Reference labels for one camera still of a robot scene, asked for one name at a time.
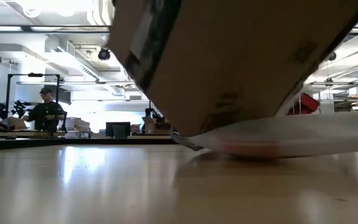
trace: cardboard box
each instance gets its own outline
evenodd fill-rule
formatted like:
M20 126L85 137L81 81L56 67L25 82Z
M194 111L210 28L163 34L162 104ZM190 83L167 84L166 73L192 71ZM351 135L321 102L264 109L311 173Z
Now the cardboard box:
M108 46L182 136L275 116L358 0L118 1Z
M140 132L140 124L132 124L131 125L131 132L139 133Z
M25 125L24 121L20 118L13 118L9 117L1 121L2 124L5 124L8 129L13 130L25 130L27 126Z
M166 135L172 134L173 126L170 123L156 123L151 117L142 118L145 125L145 134Z

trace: table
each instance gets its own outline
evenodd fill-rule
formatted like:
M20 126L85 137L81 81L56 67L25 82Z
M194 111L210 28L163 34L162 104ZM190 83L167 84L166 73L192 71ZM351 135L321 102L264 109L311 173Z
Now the table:
M48 132L42 131L9 131L0 132L0 138L47 138L47 137L64 137L65 133L53 133L52 136Z
M171 139L170 135L158 136L158 135L134 135L128 136L129 139Z
M0 151L0 223L358 223L358 153L238 160L180 145Z

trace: ceiling pipe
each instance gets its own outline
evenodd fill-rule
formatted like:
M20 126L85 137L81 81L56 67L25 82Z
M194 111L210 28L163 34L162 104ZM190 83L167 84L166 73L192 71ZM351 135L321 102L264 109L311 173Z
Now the ceiling pipe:
M16 82L18 85L56 85L56 82ZM60 85L134 85L135 82L60 82Z
M114 16L114 6L111 0L102 0L101 17L106 25L111 25L111 19Z
M94 0L94 9L93 9L93 20L97 25L107 25L103 22L101 17L101 11L103 10L103 3L101 0Z
M94 100L71 100L71 101L115 101L115 102L125 102L125 101L130 101L130 102L146 102L146 101L150 101L150 100L130 100L130 99L122 99L122 100L110 100L110 99L105 99L105 100L98 100L98 99L94 99Z
M336 62L339 62L339 61L341 61L341 60L344 60L344 59L347 59L347 58L349 58L349 57L355 56L355 55L357 55L357 54L358 54L358 50L357 50L356 52L351 53L350 55L347 55L347 56L343 57L343 58L337 58L337 59L335 59L335 60L333 60L333 61L331 61L331 62L326 62L325 65L320 68L320 70L322 70L322 69L327 69L327 68L329 68L329 67L335 65Z
M30 28L83 28L83 29L102 29L102 28L109 28L110 26L100 25L100 26L85 26L85 25L1 25L0 27L30 27Z
M308 85L325 85L325 86L331 86L331 85L358 85L358 82L311 82L311 83L308 83Z
M341 71L341 72L337 72L334 74L329 75L327 78L332 78L332 79L338 79L338 78L343 78L352 74L355 74L358 72L358 65L351 67L348 70L345 71Z
M67 31L67 30L54 30L54 31L0 31L0 34L59 34L59 35L72 35L72 34L109 34L109 31Z
M358 102L358 100L317 100L319 102Z
M30 22L30 26L14 26L14 25L8 25L8 26L4 26L4 27L20 27L21 31L17 32L17 33L42 33L42 34L47 34L48 36L51 36L49 34L84 34L84 32L86 32L87 34L89 33L93 33L93 34L108 34L108 29L106 26L106 24L99 24L101 26L97 26L97 27L90 27L90 26L45 26L42 25L42 23L35 18L29 18L27 16L24 15L24 13L20 10L18 10L16 7L14 7L11 3L9 2L4 2L4 5L7 6L8 8L12 9L13 11L15 11L18 15L20 15L22 18L26 19L27 21ZM93 14L91 12L91 14L89 15L89 13L87 13L87 19L89 19L90 17L93 17ZM59 29L59 28L70 28L70 29L82 29L82 30L48 30L48 28L50 29ZM81 55L77 54L76 59L82 63L83 65L87 65L89 66L89 68L93 68L93 70L96 70L94 66L90 65ZM111 87L109 85L102 85L103 88L105 88L107 91L110 91L113 95L114 94L121 94L121 90L114 87Z

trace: ceiling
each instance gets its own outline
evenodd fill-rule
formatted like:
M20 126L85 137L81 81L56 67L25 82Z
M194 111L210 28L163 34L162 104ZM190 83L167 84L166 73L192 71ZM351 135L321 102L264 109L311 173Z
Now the ceiling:
M23 2L52 2L53 4L67 4L73 3L79 0L22 0ZM82 3L98 2L102 8L93 8L93 10L82 9ZM72 16L62 16L61 11L54 11L50 9L43 10L37 17L29 18L25 15L23 6L19 5L15 1L0 0L0 26L1 25L49 25L49 26L93 26L93 25L110 25L109 18L113 17L114 9L107 7L103 2L109 3L110 0L81 0L81 4L73 4L75 6L75 12ZM21 45L32 52L39 54L45 58L46 63L52 67L61 68L67 71L67 78L74 81L84 80L81 77L81 71L75 67L71 67L68 64L68 55L55 55L50 52L45 52L45 41L51 36L58 37L62 42L69 42L75 47L75 53L81 57L82 62L87 67L95 71L98 76L106 79L107 81L128 81L127 75L122 71L117 72L117 67L121 68L121 64L117 61L116 57L112 54L112 57L107 61L101 61L98 58L98 52L101 46L106 43L107 37L101 34L70 34L70 35L46 35L46 34L0 34L0 44L17 44ZM358 82L358 36L348 36L340 46L335 50L337 55L336 60L329 62L323 62L317 71L312 74L306 81L309 82L323 82L328 78L332 78L334 82ZM8 54L7 58L18 60L23 57L17 54ZM346 93L348 89L354 87L354 85L341 85L330 87L336 89L337 92ZM76 90L85 90L89 87L76 87ZM326 86L314 86L313 88L321 91L326 90Z
M110 2L110 0L97 0L101 2ZM51 0L53 4L60 4L56 2L77 2L76 0L57 1ZM92 26L92 25L110 25L110 21L106 16L102 16L101 9L95 9L92 16L89 17L89 11L81 11L79 9L70 17L61 16L59 12L51 10L43 10L39 16L35 18L27 17L24 13L24 8L15 1L0 0L0 26L1 25L49 25L49 26ZM45 57L45 41L51 35L46 34L0 34L0 44L19 44L35 53ZM121 64L117 61L116 57L112 54L109 60L102 61L98 58L98 53L101 46L104 46L107 40L105 35L100 34L70 34L70 35L54 35L62 42L69 41L76 48L76 55L81 57L88 67L95 72L103 71L103 76L109 77L110 81L125 81L127 77L123 74L117 75ZM66 67L65 61L52 61L61 67ZM106 74L106 72L115 72L114 74ZM71 71L70 73L80 74L80 71Z

